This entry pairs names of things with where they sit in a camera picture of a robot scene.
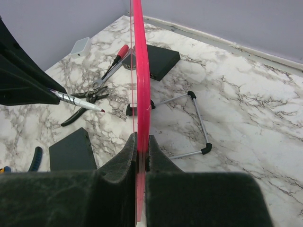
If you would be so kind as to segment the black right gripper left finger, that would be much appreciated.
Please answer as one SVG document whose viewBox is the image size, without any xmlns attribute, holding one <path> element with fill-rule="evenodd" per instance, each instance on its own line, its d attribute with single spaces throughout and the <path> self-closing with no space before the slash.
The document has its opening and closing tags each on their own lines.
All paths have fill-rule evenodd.
<svg viewBox="0 0 303 227">
<path fill-rule="evenodd" d="M 136 226 L 137 134 L 97 170 L 0 176 L 3 227 Z"/>
</svg>

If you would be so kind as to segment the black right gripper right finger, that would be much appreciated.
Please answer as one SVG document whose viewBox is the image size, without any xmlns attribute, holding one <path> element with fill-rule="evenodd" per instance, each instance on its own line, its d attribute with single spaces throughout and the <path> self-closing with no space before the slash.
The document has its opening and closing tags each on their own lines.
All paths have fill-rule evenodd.
<svg viewBox="0 0 303 227">
<path fill-rule="evenodd" d="M 145 180 L 149 227 L 271 227 L 259 185 L 238 172 L 187 173 L 149 138 Z"/>
</svg>

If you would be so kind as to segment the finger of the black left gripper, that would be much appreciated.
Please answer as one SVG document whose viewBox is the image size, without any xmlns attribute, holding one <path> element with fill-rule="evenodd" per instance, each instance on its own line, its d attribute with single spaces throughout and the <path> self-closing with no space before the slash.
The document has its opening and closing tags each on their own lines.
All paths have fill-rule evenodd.
<svg viewBox="0 0 303 227">
<path fill-rule="evenodd" d="M 53 104 L 60 102 L 52 90 L 64 87 L 47 75 L 21 48 L 0 22 L 0 103 L 2 105 Z"/>
</svg>

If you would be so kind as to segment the white whiteboard marker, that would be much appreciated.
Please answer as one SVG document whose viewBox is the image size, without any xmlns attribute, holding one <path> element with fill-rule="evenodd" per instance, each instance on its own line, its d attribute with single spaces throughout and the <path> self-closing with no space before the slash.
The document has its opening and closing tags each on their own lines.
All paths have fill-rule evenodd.
<svg viewBox="0 0 303 227">
<path fill-rule="evenodd" d="M 99 107 L 95 104 L 89 103 L 87 101 L 84 101 L 80 98 L 77 98 L 77 97 L 74 97 L 72 95 L 68 95 L 68 94 L 53 90 L 53 89 L 49 89 L 49 90 L 53 94 L 55 94 L 61 101 L 64 101 L 66 103 L 69 103 L 69 104 L 72 104 L 72 105 L 75 105 L 75 106 L 80 106 L 80 107 L 83 107 L 85 109 L 89 109 L 89 110 L 93 110 L 93 111 L 99 111 L 99 112 L 103 112 L 103 113 L 105 112 L 105 110 L 102 109 L 101 107 Z"/>
</svg>

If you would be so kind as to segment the pink framed whiteboard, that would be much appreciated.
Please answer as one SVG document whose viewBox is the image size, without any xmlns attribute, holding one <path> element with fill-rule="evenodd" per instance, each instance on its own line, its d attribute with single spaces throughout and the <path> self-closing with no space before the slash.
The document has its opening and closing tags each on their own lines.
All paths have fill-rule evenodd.
<svg viewBox="0 0 303 227">
<path fill-rule="evenodd" d="M 146 158 L 148 153 L 151 95 L 150 95 L 150 68 L 147 52 L 142 3 L 140 0 L 130 1 L 130 15 L 133 19 L 134 44 L 137 75 L 137 208 L 136 221 L 140 222 L 143 210 L 144 187 L 146 174 Z"/>
</svg>

